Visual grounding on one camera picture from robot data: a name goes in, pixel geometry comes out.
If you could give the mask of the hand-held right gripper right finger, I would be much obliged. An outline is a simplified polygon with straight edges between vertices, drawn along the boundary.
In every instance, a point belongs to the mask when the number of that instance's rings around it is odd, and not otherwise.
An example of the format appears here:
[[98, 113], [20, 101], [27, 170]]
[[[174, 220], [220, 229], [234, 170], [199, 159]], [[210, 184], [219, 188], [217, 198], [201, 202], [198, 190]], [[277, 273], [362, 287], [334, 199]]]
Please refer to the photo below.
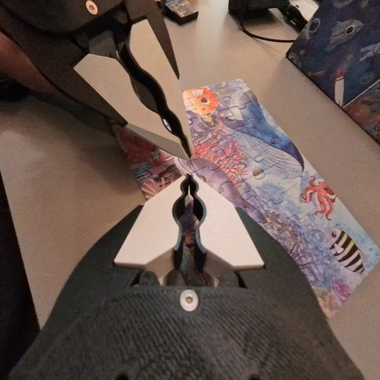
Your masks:
[[190, 194], [197, 218], [193, 256], [196, 269], [220, 279], [226, 272], [264, 268], [235, 206], [193, 175]]

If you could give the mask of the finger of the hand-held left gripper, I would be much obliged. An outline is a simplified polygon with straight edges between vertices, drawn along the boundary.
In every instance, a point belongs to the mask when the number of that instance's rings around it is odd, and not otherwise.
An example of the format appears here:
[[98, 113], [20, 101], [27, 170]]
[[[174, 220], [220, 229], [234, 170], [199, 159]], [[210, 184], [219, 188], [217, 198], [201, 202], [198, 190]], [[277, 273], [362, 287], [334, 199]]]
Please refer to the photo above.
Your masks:
[[165, 118], [139, 100], [127, 71], [116, 59], [87, 54], [74, 70], [127, 121], [129, 130], [173, 156], [190, 158], [180, 138], [166, 128]]
[[179, 79], [147, 19], [133, 24], [129, 37], [127, 51], [139, 72], [158, 85], [150, 91], [159, 113], [141, 108], [145, 116], [141, 116], [141, 126], [131, 121], [134, 131], [174, 156], [190, 158], [192, 141]]

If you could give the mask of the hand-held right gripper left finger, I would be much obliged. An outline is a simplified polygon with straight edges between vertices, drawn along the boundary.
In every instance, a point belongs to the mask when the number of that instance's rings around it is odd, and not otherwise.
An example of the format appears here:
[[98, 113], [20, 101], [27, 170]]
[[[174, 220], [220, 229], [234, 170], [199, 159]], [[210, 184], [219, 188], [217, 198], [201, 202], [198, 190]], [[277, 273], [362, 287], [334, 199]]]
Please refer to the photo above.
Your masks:
[[165, 283], [183, 259], [183, 231], [190, 175], [184, 175], [142, 206], [119, 249], [114, 264], [149, 271]]

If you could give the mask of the assembled sea jigsaw puzzle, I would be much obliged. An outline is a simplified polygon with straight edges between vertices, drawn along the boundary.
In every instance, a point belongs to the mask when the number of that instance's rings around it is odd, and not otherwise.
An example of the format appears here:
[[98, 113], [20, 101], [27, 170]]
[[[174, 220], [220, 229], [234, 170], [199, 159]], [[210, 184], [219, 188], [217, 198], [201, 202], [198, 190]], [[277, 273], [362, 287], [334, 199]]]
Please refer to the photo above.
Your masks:
[[292, 257], [328, 318], [379, 263], [379, 248], [242, 79], [183, 92], [193, 157], [112, 129], [148, 200], [182, 175], [202, 178]]

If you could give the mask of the person's left hand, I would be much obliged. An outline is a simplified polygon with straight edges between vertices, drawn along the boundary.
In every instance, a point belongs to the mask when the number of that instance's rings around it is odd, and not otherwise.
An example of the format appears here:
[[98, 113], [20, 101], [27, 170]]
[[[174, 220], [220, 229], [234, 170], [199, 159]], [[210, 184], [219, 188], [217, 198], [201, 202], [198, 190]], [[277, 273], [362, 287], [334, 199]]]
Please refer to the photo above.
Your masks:
[[17, 102], [32, 93], [49, 93], [76, 102], [55, 88], [35, 67], [21, 48], [0, 32], [0, 99]]

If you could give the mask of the black battery pack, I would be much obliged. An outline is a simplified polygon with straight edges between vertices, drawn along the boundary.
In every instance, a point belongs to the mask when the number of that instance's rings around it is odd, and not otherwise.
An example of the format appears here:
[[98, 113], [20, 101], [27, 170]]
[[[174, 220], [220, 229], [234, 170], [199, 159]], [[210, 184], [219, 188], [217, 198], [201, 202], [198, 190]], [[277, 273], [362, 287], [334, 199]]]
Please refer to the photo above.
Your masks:
[[198, 9], [188, 0], [165, 1], [164, 15], [178, 25], [183, 25], [198, 18]]

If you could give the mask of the black handheld device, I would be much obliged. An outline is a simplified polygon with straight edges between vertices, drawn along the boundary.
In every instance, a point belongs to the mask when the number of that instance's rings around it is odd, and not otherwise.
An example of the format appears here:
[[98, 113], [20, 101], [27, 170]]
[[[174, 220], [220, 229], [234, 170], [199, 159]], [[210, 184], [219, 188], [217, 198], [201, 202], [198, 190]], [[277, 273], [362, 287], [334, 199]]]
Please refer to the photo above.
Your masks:
[[298, 29], [303, 29], [308, 21], [295, 5], [289, 0], [229, 0], [228, 11], [240, 21], [245, 17], [264, 16], [270, 9], [278, 9], [285, 20]]

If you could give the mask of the illustrated puzzle box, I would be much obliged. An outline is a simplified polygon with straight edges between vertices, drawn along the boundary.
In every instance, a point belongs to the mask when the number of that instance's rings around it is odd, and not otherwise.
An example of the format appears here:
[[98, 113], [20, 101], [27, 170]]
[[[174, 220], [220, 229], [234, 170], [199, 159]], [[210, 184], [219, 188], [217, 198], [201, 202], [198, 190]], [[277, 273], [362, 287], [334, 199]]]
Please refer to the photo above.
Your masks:
[[379, 144], [379, 0], [323, 1], [286, 58]]

